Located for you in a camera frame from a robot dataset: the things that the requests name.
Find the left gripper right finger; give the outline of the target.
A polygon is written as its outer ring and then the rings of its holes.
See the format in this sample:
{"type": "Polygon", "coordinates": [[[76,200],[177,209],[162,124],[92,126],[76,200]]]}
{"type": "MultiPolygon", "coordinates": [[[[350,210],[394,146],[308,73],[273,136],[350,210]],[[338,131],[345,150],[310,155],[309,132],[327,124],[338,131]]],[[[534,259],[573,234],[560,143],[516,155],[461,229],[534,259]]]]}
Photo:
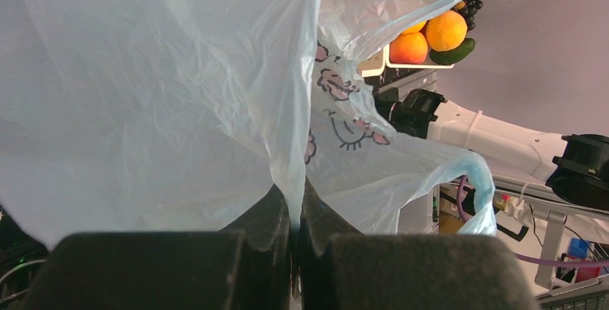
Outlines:
{"type": "Polygon", "coordinates": [[[536,309],[516,259],[485,235],[366,235],[304,186],[304,309],[536,309]]]}

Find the light blue plastic bag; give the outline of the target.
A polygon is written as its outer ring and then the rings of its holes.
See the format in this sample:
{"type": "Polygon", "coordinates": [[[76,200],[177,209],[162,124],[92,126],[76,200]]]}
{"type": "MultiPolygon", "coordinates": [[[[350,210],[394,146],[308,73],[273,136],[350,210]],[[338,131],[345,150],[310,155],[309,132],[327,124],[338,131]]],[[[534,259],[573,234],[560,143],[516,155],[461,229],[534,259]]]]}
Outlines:
{"type": "Polygon", "coordinates": [[[48,248],[78,232],[218,230],[305,181],[365,233],[478,154],[398,133],[357,73],[458,0],[1,0],[1,205],[48,248]]]}

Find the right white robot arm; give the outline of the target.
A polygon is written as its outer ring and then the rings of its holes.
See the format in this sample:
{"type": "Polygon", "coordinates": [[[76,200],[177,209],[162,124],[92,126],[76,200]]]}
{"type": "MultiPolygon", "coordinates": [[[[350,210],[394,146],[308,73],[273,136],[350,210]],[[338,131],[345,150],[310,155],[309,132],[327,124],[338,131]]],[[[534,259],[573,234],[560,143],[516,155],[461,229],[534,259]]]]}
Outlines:
{"type": "Polygon", "coordinates": [[[608,137],[545,133],[474,112],[425,89],[395,89],[375,107],[398,132],[460,146],[525,172],[566,202],[608,211],[608,137]]]}

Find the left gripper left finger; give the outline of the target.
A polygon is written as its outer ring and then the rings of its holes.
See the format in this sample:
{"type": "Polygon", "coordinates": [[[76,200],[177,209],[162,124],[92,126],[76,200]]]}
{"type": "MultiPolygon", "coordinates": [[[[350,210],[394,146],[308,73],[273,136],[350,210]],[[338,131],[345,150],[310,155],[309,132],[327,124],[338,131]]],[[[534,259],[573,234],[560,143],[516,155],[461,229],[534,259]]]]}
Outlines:
{"type": "Polygon", "coordinates": [[[51,252],[25,309],[287,309],[290,221],[272,187],[217,232],[87,232],[51,252]]]}

